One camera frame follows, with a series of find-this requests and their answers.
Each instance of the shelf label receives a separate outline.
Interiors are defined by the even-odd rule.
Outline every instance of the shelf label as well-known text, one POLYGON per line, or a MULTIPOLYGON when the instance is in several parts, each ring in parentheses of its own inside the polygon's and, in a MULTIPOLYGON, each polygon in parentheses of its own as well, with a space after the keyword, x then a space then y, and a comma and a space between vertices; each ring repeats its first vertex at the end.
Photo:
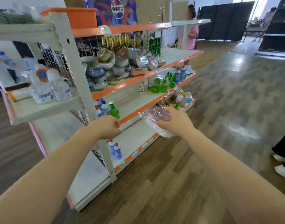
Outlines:
POLYGON ((144 147, 146 147, 148 145, 148 142, 145 142, 143 145, 142 145, 142 147, 144 148, 144 147))
POLYGON ((99 27, 102 30, 102 34, 104 34, 104 35, 110 35, 111 34, 111 31, 110 31, 108 26, 102 25, 102 26, 99 26, 99 27))
POLYGON ((162 67, 157 68, 156 73, 158 73, 158 72, 160 72, 160 71, 163 71, 162 67))
POLYGON ((132 153, 132 157, 134 157, 137 153, 138 153, 138 150, 135 150, 135 151, 132 153))

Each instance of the clear plastic bag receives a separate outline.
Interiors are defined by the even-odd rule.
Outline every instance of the clear plastic bag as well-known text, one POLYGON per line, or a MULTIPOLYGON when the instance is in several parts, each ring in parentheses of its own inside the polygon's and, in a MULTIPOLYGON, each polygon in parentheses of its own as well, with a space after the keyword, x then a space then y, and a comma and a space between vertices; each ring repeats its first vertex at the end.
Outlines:
POLYGON ((138 113, 138 115, 146 121, 146 123, 154 130, 156 131, 160 136, 168 139, 174 136, 173 133, 170 131, 164 130, 160 128, 156 123, 159 120, 162 121, 170 121, 171 120, 171 114, 167 112, 165 106, 157 106, 153 107, 145 112, 138 113))

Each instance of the pink shirt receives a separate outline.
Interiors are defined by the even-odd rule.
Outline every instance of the pink shirt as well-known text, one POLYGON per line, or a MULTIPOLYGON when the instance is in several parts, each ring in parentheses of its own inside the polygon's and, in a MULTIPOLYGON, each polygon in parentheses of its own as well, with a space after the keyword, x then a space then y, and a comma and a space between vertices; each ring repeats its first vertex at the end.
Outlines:
MULTIPOLYGON (((183 31, 183 32, 180 33, 181 36, 179 37, 179 40, 178 40, 178 48, 181 48, 181 47, 182 47, 184 29, 182 29, 182 31, 183 31)), ((188 34, 189 34, 189 35, 198 34, 198 25, 193 26, 193 27, 189 30, 188 34)), ((196 38, 189 38, 189 37, 187 37, 187 40, 186 40, 186 49, 189 49, 189 50, 194 49, 195 41, 196 41, 196 38)))

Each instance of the plastic basket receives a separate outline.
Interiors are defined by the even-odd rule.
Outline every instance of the plastic basket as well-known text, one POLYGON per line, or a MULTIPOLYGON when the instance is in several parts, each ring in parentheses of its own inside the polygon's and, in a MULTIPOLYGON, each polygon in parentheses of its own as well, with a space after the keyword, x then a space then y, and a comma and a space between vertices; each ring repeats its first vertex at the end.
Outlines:
POLYGON ((72 29, 97 28, 97 9, 87 8, 48 8, 42 11, 42 16, 48 16, 50 12, 65 12, 68 15, 72 29))

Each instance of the sneaker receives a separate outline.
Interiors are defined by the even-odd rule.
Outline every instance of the sneaker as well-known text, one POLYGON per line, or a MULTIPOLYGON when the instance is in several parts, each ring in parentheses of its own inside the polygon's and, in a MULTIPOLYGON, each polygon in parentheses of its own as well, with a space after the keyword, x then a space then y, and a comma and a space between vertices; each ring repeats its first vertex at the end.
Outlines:
POLYGON ((275 169, 276 173, 278 173, 282 177, 285 177, 285 167, 283 165, 279 165, 279 166, 275 167, 274 169, 275 169))
POLYGON ((273 156, 274 159, 276 159, 279 162, 282 162, 282 163, 285 162, 285 158, 280 156, 280 155, 278 155, 278 154, 274 153, 274 154, 272 154, 272 156, 273 156))

